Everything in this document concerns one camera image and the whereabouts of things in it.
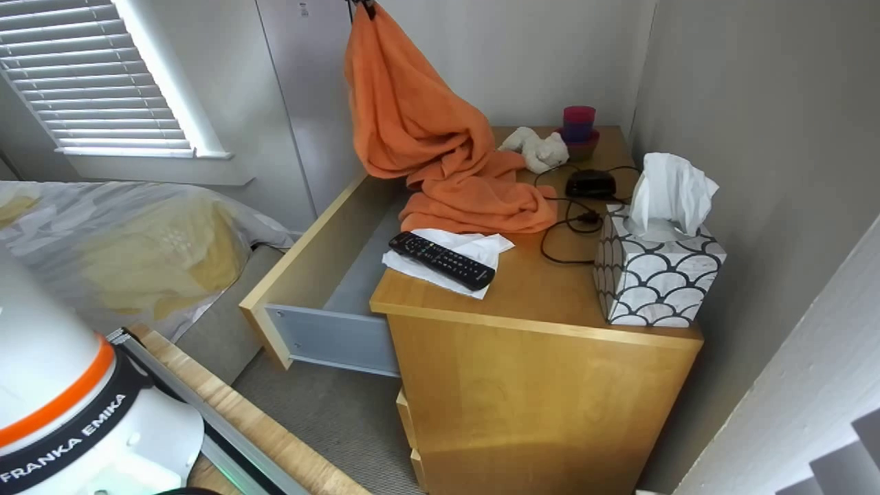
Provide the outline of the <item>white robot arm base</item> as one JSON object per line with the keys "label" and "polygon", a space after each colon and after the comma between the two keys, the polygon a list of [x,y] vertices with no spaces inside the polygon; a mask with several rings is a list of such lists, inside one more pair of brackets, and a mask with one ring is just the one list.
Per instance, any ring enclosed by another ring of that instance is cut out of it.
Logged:
{"label": "white robot arm base", "polygon": [[202,412],[0,258],[0,495],[170,495]]}

